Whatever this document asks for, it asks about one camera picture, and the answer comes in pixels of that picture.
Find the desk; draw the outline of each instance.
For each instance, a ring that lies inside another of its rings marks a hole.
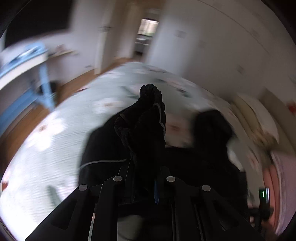
[[[54,110],[54,101],[50,89],[46,60],[48,59],[48,50],[42,43],[28,45],[25,52],[14,58],[0,69],[0,91],[12,82],[16,77],[39,66],[39,76],[43,94],[36,93],[35,88],[30,88],[13,102],[0,115],[0,136],[5,132],[14,119],[23,112],[30,104],[36,102],[42,104],[50,111]]]

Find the trash can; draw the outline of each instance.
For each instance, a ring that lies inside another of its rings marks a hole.
[[[57,82],[50,81],[49,84],[50,84],[50,88],[52,90],[51,97],[54,101],[54,105],[57,106]],[[43,94],[43,90],[42,90],[41,86],[38,87],[37,93],[41,94],[41,95]]]

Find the beige headboard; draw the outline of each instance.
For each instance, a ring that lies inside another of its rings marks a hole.
[[[293,148],[295,154],[296,117],[282,101],[267,89],[263,92],[259,100],[272,115],[278,127],[280,140],[279,144],[275,146],[274,149],[292,154],[291,148]]]

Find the window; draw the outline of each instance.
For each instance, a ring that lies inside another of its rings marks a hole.
[[[156,31],[157,25],[157,21],[142,19],[138,34],[153,36]]]

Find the television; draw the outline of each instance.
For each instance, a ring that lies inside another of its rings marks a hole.
[[[73,0],[31,0],[9,24],[5,47],[20,40],[68,29]]]

